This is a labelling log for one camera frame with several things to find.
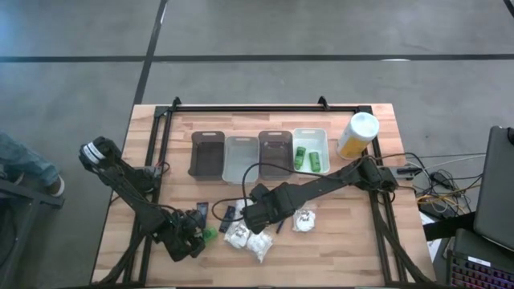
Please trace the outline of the light grey plastic bin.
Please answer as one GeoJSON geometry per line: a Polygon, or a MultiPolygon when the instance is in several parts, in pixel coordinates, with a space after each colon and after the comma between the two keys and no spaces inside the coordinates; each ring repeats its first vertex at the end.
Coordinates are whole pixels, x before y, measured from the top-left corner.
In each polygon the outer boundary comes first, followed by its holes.
{"type": "Polygon", "coordinates": [[[259,139],[247,136],[229,136],[225,140],[222,179],[231,185],[241,185],[243,175],[259,162],[259,139]]]}

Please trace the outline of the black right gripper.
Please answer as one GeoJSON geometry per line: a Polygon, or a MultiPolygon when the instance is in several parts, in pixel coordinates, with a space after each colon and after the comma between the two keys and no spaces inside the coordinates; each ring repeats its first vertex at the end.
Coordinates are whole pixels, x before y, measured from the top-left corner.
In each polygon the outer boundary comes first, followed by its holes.
{"type": "Polygon", "coordinates": [[[243,220],[254,234],[260,234],[270,224],[275,224],[292,216],[300,208],[296,198],[300,186],[283,182],[269,190],[258,184],[250,193],[253,204],[243,209],[243,220]]]}

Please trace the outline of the person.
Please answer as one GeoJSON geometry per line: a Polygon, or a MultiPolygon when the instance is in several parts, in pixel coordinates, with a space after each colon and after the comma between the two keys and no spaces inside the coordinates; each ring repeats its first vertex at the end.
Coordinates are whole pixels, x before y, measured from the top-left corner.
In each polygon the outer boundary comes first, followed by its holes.
{"type": "Polygon", "coordinates": [[[0,179],[19,185],[25,176],[39,180],[53,197],[60,197],[65,190],[65,182],[53,163],[0,130],[0,179]]]}

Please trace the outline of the grey laptop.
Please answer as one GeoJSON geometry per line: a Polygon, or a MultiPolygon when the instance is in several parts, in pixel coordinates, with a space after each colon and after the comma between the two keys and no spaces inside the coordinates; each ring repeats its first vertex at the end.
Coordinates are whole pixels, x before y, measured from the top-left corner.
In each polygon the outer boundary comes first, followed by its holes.
{"type": "Polygon", "coordinates": [[[490,129],[474,229],[514,251],[514,128],[490,129]]]}

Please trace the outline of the dark grey plastic bin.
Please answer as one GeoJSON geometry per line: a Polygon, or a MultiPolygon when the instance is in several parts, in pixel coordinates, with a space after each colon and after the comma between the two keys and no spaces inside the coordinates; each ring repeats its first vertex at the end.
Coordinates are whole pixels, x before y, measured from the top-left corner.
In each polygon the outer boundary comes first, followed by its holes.
{"type": "Polygon", "coordinates": [[[222,179],[225,134],[221,131],[198,131],[191,136],[192,153],[188,174],[197,181],[222,179]]]}
{"type": "Polygon", "coordinates": [[[292,134],[289,131],[262,131],[259,133],[259,175],[266,181],[282,181],[292,175],[292,134]]]}

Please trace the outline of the white plastic bin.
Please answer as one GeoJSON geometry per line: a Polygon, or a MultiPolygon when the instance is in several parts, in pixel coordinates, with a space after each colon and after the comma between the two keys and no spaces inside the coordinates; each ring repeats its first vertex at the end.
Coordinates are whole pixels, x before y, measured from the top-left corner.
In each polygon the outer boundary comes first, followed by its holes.
{"type": "Polygon", "coordinates": [[[292,133],[293,140],[293,167],[297,172],[303,173],[327,173],[330,170],[327,132],[322,128],[296,128],[292,133]],[[302,165],[298,166],[296,155],[298,148],[304,148],[302,165]],[[317,153],[320,162],[320,170],[311,168],[310,153],[317,153]]]}

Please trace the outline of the white yellow wipes canister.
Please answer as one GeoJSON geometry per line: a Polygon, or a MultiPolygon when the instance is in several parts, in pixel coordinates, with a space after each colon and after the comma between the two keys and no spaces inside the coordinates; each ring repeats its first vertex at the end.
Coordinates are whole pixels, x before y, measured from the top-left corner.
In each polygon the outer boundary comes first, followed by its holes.
{"type": "Polygon", "coordinates": [[[380,124],[368,112],[354,114],[338,141],[337,153],[344,159],[357,159],[378,135],[380,124]]]}

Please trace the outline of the backlit keyboard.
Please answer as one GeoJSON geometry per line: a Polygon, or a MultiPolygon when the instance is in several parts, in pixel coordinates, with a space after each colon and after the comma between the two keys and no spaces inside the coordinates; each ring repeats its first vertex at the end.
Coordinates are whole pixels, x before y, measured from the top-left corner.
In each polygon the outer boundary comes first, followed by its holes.
{"type": "Polygon", "coordinates": [[[451,252],[447,259],[447,269],[447,284],[452,287],[514,289],[514,266],[451,252]]]}

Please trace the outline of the black power adapter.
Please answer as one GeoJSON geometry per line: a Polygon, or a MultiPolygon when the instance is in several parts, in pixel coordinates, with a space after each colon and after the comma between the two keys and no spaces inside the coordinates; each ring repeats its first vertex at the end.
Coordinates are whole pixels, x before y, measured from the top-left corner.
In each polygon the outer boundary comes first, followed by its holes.
{"type": "Polygon", "coordinates": [[[454,190],[455,186],[450,178],[440,172],[433,172],[429,175],[430,179],[437,185],[441,185],[445,189],[454,190]]]}

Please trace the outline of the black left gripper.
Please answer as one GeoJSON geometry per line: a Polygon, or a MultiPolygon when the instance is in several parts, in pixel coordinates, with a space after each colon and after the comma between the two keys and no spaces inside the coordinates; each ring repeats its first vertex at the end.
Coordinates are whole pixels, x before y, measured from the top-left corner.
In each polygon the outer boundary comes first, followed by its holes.
{"type": "Polygon", "coordinates": [[[159,239],[164,243],[174,262],[186,257],[197,258],[206,248],[202,234],[210,234],[210,229],[198,210],[162,210],[165,216],[164,228],[159,231],[159,239]]]}

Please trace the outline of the white paper sheet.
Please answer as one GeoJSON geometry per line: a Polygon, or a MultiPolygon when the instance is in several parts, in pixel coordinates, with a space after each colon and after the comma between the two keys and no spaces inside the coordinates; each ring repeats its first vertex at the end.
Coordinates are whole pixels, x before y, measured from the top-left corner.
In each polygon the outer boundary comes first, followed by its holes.
{"type": "MultiPolygon", "coordinates": [[[[431,219],[430,217],[428,217],[427,215],[425,215],[424,213],[420,212],[419,214],[420,214],[420,218],[422,220],[423,225],[434,223],[434,220],[431,219]]],[[[439,250],[441,239],[427,241],[426,243],[427,243],[427,247],[428,247],[429,254],[430,254],[430,260],[431,260],[431,262],[433,262],[436,254],[439,250]]]]}

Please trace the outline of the plastic bag labelled Pad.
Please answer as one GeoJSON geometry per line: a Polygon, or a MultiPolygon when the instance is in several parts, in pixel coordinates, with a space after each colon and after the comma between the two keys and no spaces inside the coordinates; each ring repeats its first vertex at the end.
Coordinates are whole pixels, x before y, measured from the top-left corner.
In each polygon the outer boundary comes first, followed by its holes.
{"type": "Polygon", "coordinates": [[[292,217],[292,229],[295,232],[309,232],[316,225],[316,206],[306,205],[298,209],[292,217]]]}

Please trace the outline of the black aluminium table frame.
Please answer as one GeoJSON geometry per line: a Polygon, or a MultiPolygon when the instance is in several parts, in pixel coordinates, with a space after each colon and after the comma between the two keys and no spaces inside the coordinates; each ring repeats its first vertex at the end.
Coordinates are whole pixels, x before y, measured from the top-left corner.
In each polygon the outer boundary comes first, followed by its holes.
{"type": "MultiPolygon", "coordinates": [[[[137,105],[123,156],[130,165],[143,165],[158,157],[148,150],[150,137],[166,142],[170,168],[163,177],[159,202],[183,210],[208,202],[208,224],[218,228],[241,189],[224,181],[197,181],[188,174],[194,132],[256,137],[262,131],[322,128],[327,132],[330,169],[337,170],[346,165],[337,155],[337,140],[358,110],[356,104],[137,105]]],[[[222,236],[208,242],[197,258],[180,262],[174,262],[163,245],[147,242],[137,251],[129,276],[111,288],[381,286],[385,274],[398,278],[398,266],[390,245],[377,238],[373,209],[395,222],[407,254],[426,277],[434,277],[418,204],[408,182],[400,184],[392,203],[346,187],[317,198],[313,205],[316,225],[311,232],[295,232],[291,221],[284,223],[279,234],[277,226],[269,228],[273,245],[262,263],[249,250],[230,246],[222,236]]]]}

